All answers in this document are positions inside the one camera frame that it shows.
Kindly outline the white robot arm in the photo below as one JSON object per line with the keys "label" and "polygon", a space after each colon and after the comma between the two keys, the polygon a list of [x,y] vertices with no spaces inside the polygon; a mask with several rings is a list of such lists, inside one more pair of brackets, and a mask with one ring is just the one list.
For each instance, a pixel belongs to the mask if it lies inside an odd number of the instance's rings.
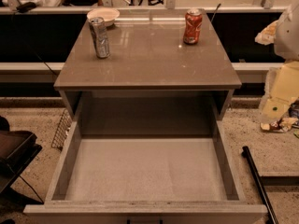
{"label": "white robot arm", "polygon": [[299,0],[293,0],[279,17],[274,48],[285,60],[299,60]]}

